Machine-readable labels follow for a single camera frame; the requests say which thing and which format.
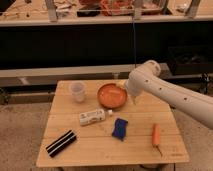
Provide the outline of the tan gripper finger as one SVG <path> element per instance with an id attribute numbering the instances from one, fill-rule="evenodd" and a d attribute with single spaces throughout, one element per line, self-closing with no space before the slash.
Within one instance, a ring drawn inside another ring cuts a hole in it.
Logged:
<path id="1" fill-rule="evenodd" d="M 136 97 L 135 96 L 131 96 L 131 98 L 132 98 L 133 104 L 136 105 Z"/>

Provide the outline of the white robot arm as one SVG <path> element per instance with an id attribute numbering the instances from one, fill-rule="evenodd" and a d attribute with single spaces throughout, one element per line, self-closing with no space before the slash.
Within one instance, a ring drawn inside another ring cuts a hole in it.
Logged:
<path id="1" fill-rule="evenodd" d="M 148 60 L 129 73 L 124 86 L 133 97 L 151 93 L 213 130 L 213 97 L 164 81 L 160 73 L 160 65 Z"/>

